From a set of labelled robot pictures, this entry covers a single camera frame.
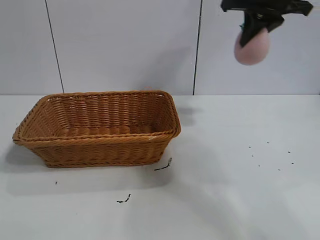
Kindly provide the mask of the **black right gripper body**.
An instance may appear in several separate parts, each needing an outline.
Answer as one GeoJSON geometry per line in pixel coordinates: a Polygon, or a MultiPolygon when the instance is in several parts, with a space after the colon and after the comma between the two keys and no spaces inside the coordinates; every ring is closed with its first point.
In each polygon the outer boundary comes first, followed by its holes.
{"type": "Polygon", "coordinates": [[[313,5],[306,0],[222,0],[220,4],[224,12],[243,11],[258,14],[302,14],[308,16],[313,5]]]}

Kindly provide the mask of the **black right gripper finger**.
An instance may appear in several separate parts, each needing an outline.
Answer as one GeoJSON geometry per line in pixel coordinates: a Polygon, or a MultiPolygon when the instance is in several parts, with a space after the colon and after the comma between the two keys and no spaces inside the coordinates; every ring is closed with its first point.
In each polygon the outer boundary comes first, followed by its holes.
{"type": "Polygon", "coordinates": [[[264,17],[265,28],[267,29],[268,33],[281,26],[285,21],[281,15],[265,15],[264,17]]]}
{"type": "Polygon", "coordinates": [[[244,23],[242,24],[242,33],[240,37],[240,46],[244,47],[255,37],[262,29],[266,27],[264,15],[251,11],[244,12],[244,23]]]}

